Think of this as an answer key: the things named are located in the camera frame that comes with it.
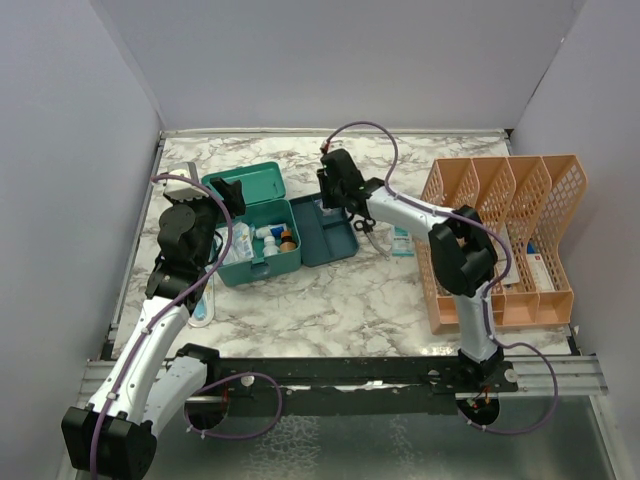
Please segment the white wall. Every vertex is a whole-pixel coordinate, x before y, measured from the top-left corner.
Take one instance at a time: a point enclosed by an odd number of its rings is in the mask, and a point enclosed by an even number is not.
[[[87,0],[6,4],[0,67],[0,477],[52,479],[159,123]]]
[[[513,128],[582,0],[95,0],[168,128]]]
[[[589,189],[561,254],[578,342],[597,352],[640,472],[640,2],[590,0],[513,135],[519,154],[576,152]]]

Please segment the open storage box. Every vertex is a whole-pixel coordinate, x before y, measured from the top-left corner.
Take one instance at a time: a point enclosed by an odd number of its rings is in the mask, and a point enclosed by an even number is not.
[[[487,227],[497,232],[506,229],[517,281],[498,284],[491,292],[497,328],[569,323],[573,291],[558,244],[586,188],[587,178],[575,155],[435,161],[422,200],[452,208],[470,205]],[[430,255],[429,246],[416,241],[431,330],[456,331],[453,298],[436,281]],[[532,255],[537,259],[535,270]],[[496,274],[503,269],[499,262]]]
[[[321,201],[320,193],[291,200],[302,241],[302,263],[307,267],[353,257],[360,248],[344,209],[324,210],[318,205]]]
[[[235,182],[236,180],[242,182],[242,195],[247,205],[247,211],[236,220],[247,225],[253,224],[256,227],[286,223],[297,245],[297,248],[290,252],[264,257],[262,255],[264,241],[254,237],[252,245],[255,256],[253,259],[222,265],[218,268],[218,274],[224,284],[228,287],[234,287],[298,270],[302,264],[300,235],[291,204],[284,199],[286,189],[278,164],[267,162],[219,172],[205,176],[202,183],[214,190],[211,186],[213,178],[222,178],[227,182]],[[276,239],[276,243],[279,246],[280,239]]]

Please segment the white marble surface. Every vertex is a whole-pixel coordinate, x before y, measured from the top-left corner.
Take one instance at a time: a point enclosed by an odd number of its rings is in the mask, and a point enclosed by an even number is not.
[[[319,191],[320,137],[168,139],[159,171],[180,161],[195,161],[201,177],[242,165],[276,161],[287,198]],[[365,178],[384,177],[392,155],[380,137],[344,137]],[[399,137],[400,163],[392,178],[398,190],[419,196],[432,162],[438,157],[508,155],[502,138]],[[153,191],[125,306],[114,346],[118,356],[138,319],[147,278],[158,253],[158,218],[169,203],[161,189]],[[376,227],[388,247],[389,226]],[[350,259],[307,268],[236,288],[216,275],[215,319],[205,328],[185,326],[169,351],[188,342],[217,348],[225,356],[384,356],[449,355],[457,350],[457,334],[434,336],[415,258],[385,261],[358,234],[360,251]],[[548,354],[569,353],[563,328],[524,330],[501,335],[523,340]]]

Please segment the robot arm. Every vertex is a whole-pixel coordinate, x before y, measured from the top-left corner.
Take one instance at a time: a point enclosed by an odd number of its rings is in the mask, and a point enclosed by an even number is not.
[[[197,182],[193,164],[178,164],[170,173]],[[216,179],[213,188],[232,216],[245,213],[240,182],[227,184]],[[214,231],[223,215],[215,202],[202,198],[202,192],[183,182],[169,180],[164,195],[173,205],[160,217],[160,254],[147,283],[140,318],[109,377],[85,408],[69,408],[62,420],[72,465],[89,470],[92,436],[100,415],[104,415],[97,470],[110,478],[144,477],[155,454],[157,436],[207,378],[206,363],[183,356],[155,382],[171,344],[202,297],[204,283],[159,320],[153,319],[205,275]],[[114,389],[121,375],[120,388]]]
[[[486,232],[455,219],[436,215],[450,212],[480,222],[471,207],[452,210],[411,199],[409,205],[392,195],[378,178],[364,180],[351,155],[339,149],[322,157],[317,171],[325,208],[344,207],[354,215],[399,226],[431,247],[431,261],[438,282],[453,294],[460,323],[460,358],[468,362],[478,379],[486,377],[503,354],[489,337],[484,324],[482,291],[493,278],[497,254]],[[490,335],[495,325],[488,303]]]

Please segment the purple cable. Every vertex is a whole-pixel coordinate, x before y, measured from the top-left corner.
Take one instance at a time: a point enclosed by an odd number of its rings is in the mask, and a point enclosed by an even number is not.
[[[483,225],[481,223],[478,223],[478,222],[476,222],[474,220],[471,220],[469,218],[463,217],[461,215],[456,215],[455,213],[445,212],[445,211],[440,211],[440,210],[437,210],[437,209],[432,209],[432,208],[425,207],[424,205],[414,201],[413,199],[411,199],[409,197],[405,197],[404,195],[399,194],[396,191],[394,191],[391,188],[390,180],[391,180],[391,175],[393,174],[393,171],[395,170],[395,168],[396,168],[396,166],[398,164],[398,159],[400,157],[400,154],[399,154],[399,151],[398,151],[398,144],[396,142],[396,139],[393,137],[391,132],[389,132],[389,130],[387,130],[382,125],[380,125],[378,123],[375,123],[375,122],[370,122],[368,120],[347,123],[346,125],[343,125],[342,127],[340,127],[337,130],[335,130],[331,135],[329,135],[327,137],[327,139],[325,140],[326,144],[328,145],[331,142],[331,140],[336,135],[338,135],[340,132],[342,132],[343,130],[346,130],[347,128],[350,128],[350,127],[353,127],[353,126],[356,126],[356,125],[367,125],[367,126],[370,126],[370,127],[377,128],[378,130],[383,132],[387,137],[389,137],[389,140],[391,140],[391,144],[393,145],[393,162],[391,163],[391,167],[389,168],[389,171],[387,172],[387,175],[384,178],[384,188],[387,190],[387,192],[390,195],[393,195],[394,198],[397,198],[401,202],[404,202],[407,205],[411,205],[412,207],[417,208],[418,210],[422,210],[423,212],[429,213],[430,215],[440,215],[440,216],[445,217],[445,218],[452,218],[452,219],[457,220],[459,222],[463,222],[463,223],[466,223],[468,225],[471,225],[472,227],[479,228],[482,231],[484,231],[487,234],[489,234],[491,237],[493,237],[495,239],[495,241],[500,245],[500,247],[504,250],[505,257],[507,259],[504,271],[500,275],[495,277],[491,282],[489,282],[487,287],[482,292],[482,300],[483,300],[483,302],[482,302],[482,313],[483,313],[483,318],[484,318],[485,330],[487,331],[487,335],[489,336],[491,341],[494,344],[496,344],[498,347],[501,347],[501,348],[503,348],[505,350],[510,350],[510,349],[516,348],[516,347],[526,347],[529,350],[533,351],[533,353],[535,353],[537,356],[539,356],[542,359],[542,361],[546,364],[547,368],[549,369],[549,373],[551,374],[551,380],[553,382],[553,401],[551,403],[551,407],[549,408],[548,412],[545,414],[545,416],[540,421],[534,423],[533,425],[531,425],[529,427],[516,429],[516,430],[501,430],[501,429],[497,429],[497,428],[487,427],[486,425],[484,425],[484,426],[483,425],[479,425],[479,424],[473,422],[472,420],[470,420],[461,411],[459,412],[460,415],[462,415],[467,420],[467,423],[469,425],[471,425],[472,427],[477,428],[478,430],[482,430],[482,431],[489,432],[489,433],[495,433],[495,434],[498,434],[498,435],[520,435],[520,434],[524,434],[524,433],[533,432],[534,430],[537,430],[538,428],[544,426],[547,422],[549,422],[549,420],[551,420],[551,417],[553,417],[553,414],[555,413],[556,408],[558,406],[558,400],[559,400],[558,378],[556,377],[556,372],[553,369],[553,366],[551,365],[551,362],[549,362],[547,357],[540,350],[538,350],[536,347],[534,347],[533,345],[530,345],[530,344],[525,343],[525,342],[516,342],[516,343],[512,343],[510,345],[506,345],[506,344],[502,343],[500,340],[498,340],[498,338],[491,331],[491,319],[489,317],[489,302],[491,301],[491,299],[490,299],[489,295],[490,295],[491,289],[494,287],[494,285],[496,285],[498,282],[500,282],[503,278],[505,278],[507,276],[507,274],[511,270],[511,266],[512,266],[511,253],[509,252],[509,248],[507,247],[506,243],[504,242],[504,240],[502,240],[502,238],[500,238],[500,235],[498,235],[496,232],[494,232],[493,230],[487,228],[485,225]]]
[[[233,231],[232,231],[233,224],[231,223],[231,215],[229,214],[229,211],[227,210],[227,207],[225,207],[222,200],[218,198],[211,190],[209,190],[207,187],[205,187],[201,183],[194,182],[190,178],[185,178],[178,175],[162,174],[162,175],[156,175],[154,177],[151,177],[151,181],[153,183],[157,183],[161,180],[179,180],[181,182],[185,182],[185,183],[188,183],[189,185],[199,188],[204,193],[206,193],[211,199],[213,199],[214,202],[216,202],[216,204],[222,211],[222,214],[224,215],[224,219],[227,223],[227,227],[229,229],[228,238],[233,238]],[[211,267],[211,270],[209,270],[200,280],[195,282],[193,285],[187,288],[184,292],[178,295],[175,299],[173,299],[172,302],[170,302],[162,310],[160,310],[157,313],[157,315],[155,315],[151,319],[151,321],[147,325],[147,329],[151,331],[151,329],[155,326],[155,324],[158,323],[160,319],[169,310],[179,305],[187,296],[191,295],[191,293],[197,290],[200,286],[207,283],[207,281],[209,281],[209,278],[211,278],[211,276],[215,273],[218,267],[222,264],[222,261],[227,256],[227,253],[229,252],[230,248],[231,248],[231,242],[226,242],[224,245],[224,248],[222,249],[222,252],[220,252],[220,255],[218,255],[218,260],[216,261],[216,263],[213,264],[213,266]],[[124,380],[124,377],[127,375],[129,368],[131,368],[131,363],[133,362],[136,354],[138,353],[138,350],[140,350],[140,347],[142,346],[142,343],[144,342],[146,336],[147,334],[141,333],[138,339],[136,340],[136,342],[133,344],[133,347],[131,348],[131,352],[129,352],[129,355],[124,361],[124,364],[122,365],[122,369],[120,370],[120,373],[116,377],[115,382],[113,382],[113,388],[109,393],[113,393],[114,395],[117,395],[117,393],[120,391],[120,386],[122,385],[122,381]],[[104,402],[104,405],[102,406],[102,410],[100,410],[100,414],[98,415],[96,426],[93,430],[93,435],[91,436],[91,448],[89,450],[89,471],[91,472],[91,480],[98,480],[98,440],[100,438],[100,431],[102,430],[104,419],[106,418],[107,412],[109,411],[109,408],[111,407],[112,403],[113,403],[113,400],[110,398],[107,398],[107,400]]]
[[[276,414],[273,416],[273,419],[269,422],[269,424],[266,427],[261,428],[257,432],[241,434],[241,435],[228,435],[226,433],[215,433],[215,432],[212,432],[211,430],[198,430],[196,427],[194,427],[191,424],[191,420],[189,419],[189,412],[187,412],[187,409],[185,406],[184,419],[189,425],[189,428],[187,429],[187,431],[194,431],[196,433],[199,433],[200,435],[206,435],[207,437],[211,437],[211,438],[221,438],[223,440],[250,440],[252,438],[259,437],[263,433],[267,433],[269,430],[271,430],[276,425],[276,423],[278,423],[278,420],[280,420],[280,416],[282,415],[282,392],[280,391],[280,387],[278,386],[278,383],[269,375],[265,375],[264,373],[259,373],[259,372],[236,373],[235,375],[230,375],[226,378],[223,378],[221,380],[218,380],[216,382],[213,382],[209,385],[202,387],[200,390],[195,392],[195,395],[199,393],[205,393],[206,391],[211,390],[212,388],[219,387],[220,385],[223,385],[227,382],[231,382],[233,380],[237,380],[238,378],[247,377],[247,376],[264,378],[269,383],[271,383],[273,387],[276,389],[276,395],[278,397],[278,408],[276,410]]]

